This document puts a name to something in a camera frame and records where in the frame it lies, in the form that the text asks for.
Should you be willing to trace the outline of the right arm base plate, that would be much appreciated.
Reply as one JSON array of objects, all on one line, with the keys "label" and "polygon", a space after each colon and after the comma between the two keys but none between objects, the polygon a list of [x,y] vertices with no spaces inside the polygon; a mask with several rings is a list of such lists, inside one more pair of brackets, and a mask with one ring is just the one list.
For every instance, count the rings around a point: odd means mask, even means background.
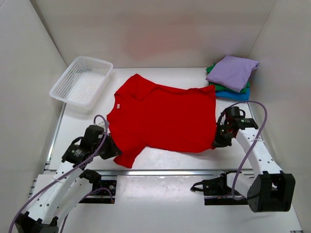
[{"label": "right arm base plate", "polygon": [[226,184],[226,174],[213,179],[202,180],[205,206],[248,205],[246,198],[234,200],[231,188]]}]

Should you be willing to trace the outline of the red t shirt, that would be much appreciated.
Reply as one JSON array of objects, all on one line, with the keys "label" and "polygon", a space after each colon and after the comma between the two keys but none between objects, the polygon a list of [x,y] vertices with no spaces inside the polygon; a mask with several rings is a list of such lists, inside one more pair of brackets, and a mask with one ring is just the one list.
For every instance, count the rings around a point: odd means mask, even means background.
[{"label": "red t shirt", "polygon": [[216,133],[214,86],[179,89],[135,74],[114,98],[107,121],[121,150],[114,158],[117,165],[132,168],[146,147],[190,153],[212,148]]}]

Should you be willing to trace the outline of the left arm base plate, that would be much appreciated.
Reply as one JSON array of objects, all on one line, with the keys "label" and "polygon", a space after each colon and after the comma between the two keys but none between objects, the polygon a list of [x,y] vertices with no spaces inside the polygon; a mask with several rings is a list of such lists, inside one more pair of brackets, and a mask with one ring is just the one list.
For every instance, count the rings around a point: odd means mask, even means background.
[{"label": "left arm base plate", "polygon": [[114,204],[117,189],[116,176],[102,176],[101,182],[94,184],[91,193],[79,203]]}]

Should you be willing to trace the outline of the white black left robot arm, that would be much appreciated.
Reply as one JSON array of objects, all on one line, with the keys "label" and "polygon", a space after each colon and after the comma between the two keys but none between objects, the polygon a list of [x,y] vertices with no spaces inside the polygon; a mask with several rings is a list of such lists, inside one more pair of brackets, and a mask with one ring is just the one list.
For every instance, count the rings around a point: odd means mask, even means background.
[{"label": "white black left robot arm", "polygon": [[51,182],[24,204],[14,217],[11,227],[19,233],[58,233],[62,231],[70,211],[84,198],[106,191],[102,176],[87,168],[95,157],[103,160],[120,155],[106,119],[89,125],[84,136],[74,139],[61,158]]}]

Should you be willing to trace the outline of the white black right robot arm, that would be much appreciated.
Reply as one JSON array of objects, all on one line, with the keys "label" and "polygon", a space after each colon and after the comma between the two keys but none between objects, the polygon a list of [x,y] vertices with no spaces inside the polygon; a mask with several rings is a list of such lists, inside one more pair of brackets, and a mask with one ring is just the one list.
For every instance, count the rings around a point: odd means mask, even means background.
[{"label": "white black right robot arm", "polygon": [[246,118],[238,106],[225,108],[216,123],[212,147],[224,148],[236,139],[245,152],[243,162],[249,161],[254,178],[237,171],[225,174],[225,185],[235,200],[246,198],[250,209],[258,212],[287,212],[291,208],[295,178],[285,173],[274,161],[261,137],[261,129],[252,118]]}]

